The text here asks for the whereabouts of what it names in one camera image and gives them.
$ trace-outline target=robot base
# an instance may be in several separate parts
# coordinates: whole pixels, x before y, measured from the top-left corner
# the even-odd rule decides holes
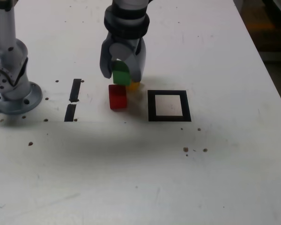
[[[22,99],[8,100],[0,94],[0,113],[16,115],[37,107],[43,98],[42,90],[36,83],[30,82],[30,86],[30,93]]]

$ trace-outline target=red block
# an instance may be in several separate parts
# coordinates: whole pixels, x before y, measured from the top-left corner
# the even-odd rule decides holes
[[[125,109],[127,108],[126,87],[112,84],[108,87],[109,90],[109,104],[111,109]]]

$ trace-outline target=plastic block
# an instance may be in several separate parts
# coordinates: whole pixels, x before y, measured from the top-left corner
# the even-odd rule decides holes
[[[126,87],[121,85],[109,85],[109,104],[111,109],[127,108]]]
[[[129,86],[126,86],[126,90],[127,91],[136,91],[140,86],[140,82],[132,82],[131,81],[131,84]]]
[[[129,68],[123,61],[115,61],[112,68],[113,83],[129,86],[131,82]]]

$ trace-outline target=black square outline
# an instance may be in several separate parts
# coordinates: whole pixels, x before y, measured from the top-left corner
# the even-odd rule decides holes
[[[155,95],[179,95],[182,116],[156,116]],[[187,94],[185,90],[148,90],[149,122],[191,122]]]

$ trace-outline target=green block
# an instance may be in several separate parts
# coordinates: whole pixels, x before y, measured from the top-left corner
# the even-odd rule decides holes
[[[131,82],[129,68],[123,61],[115,61],[112,69],[113,83],[129,86]]]

